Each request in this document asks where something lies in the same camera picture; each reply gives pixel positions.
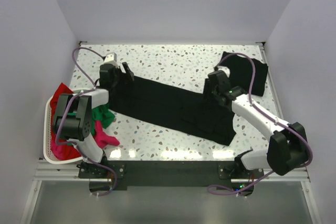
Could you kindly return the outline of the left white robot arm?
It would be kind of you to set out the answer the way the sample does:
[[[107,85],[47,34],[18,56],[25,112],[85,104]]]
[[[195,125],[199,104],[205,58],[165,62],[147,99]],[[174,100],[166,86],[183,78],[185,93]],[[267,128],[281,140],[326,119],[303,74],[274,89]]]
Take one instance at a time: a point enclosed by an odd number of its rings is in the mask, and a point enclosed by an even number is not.
[[[55,109],[52,131],[55,133],[55,144],[58,146],[72,145],[82,156],[84,162],[92,163],[90,171],[97,178],[108,174],[109,165],[103,162],[104,151],[95,141],[91,130],[92,110],[101,105],[109,104],[116,94],[117,85],[132,82],[134,73],[126,62],[124,70],[111,61],[104,63],[99,69],[99,83],[90,90],[77,93],[62,93]]]

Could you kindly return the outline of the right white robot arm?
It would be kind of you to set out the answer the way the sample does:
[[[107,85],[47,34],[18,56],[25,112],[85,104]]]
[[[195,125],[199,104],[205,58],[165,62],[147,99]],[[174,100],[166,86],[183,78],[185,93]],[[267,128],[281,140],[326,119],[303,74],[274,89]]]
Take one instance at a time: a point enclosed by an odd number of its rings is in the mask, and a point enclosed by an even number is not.
[[[208,74],[204,95],[213,98],[227,110],[243,117],[268,141],[266,150],[250,150],[235,158],[234,173],[246,178],[255,169],[271,169],[283,176],[312,160],[305,128],[298,122],[290,124],[273,115],[241,87],[232,87],[225,72]]]

